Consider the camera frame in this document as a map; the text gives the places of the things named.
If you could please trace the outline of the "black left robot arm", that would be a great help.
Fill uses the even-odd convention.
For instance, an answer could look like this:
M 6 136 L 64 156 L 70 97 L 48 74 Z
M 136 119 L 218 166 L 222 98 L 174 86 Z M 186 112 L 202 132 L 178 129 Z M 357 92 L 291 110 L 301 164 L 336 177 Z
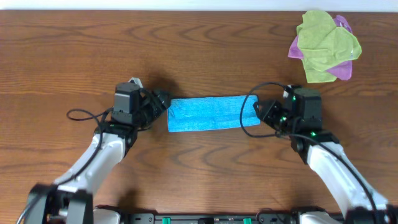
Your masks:
M 129 217 L 116 208 L 95 207 L 93 198 L 114 166 L 134 145 L 139 131 L 170 107 L 170 94 L 134 86 L 115 91 L 114 106 L 88 119 L 97 127 L 87 150 L 52 184 L 37 184 L 18 223 L 127 223 Z

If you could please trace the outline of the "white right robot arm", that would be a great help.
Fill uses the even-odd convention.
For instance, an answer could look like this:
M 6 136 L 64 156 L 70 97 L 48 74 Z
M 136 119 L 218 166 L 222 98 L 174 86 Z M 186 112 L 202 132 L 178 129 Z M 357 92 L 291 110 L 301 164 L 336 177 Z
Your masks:
M 290 139 L 291 148 L 321 178 L 345 223 L 397 223 L 397 207 L 365 180 L 339 139 L 323 128 L 319 91 L 288 86 L 283 101 L 258 101 L 253 107 L 275 136 Z

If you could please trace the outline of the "blue microfiber cloth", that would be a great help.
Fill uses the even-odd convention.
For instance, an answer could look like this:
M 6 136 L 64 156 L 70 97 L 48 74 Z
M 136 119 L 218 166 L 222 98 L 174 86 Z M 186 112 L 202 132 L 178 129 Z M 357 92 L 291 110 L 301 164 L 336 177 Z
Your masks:
M 257 126 L 260 120 L 252 107 L 257 101 L 256 95 L 173 99 L 167 111 L 168 130 L 179 133 Z

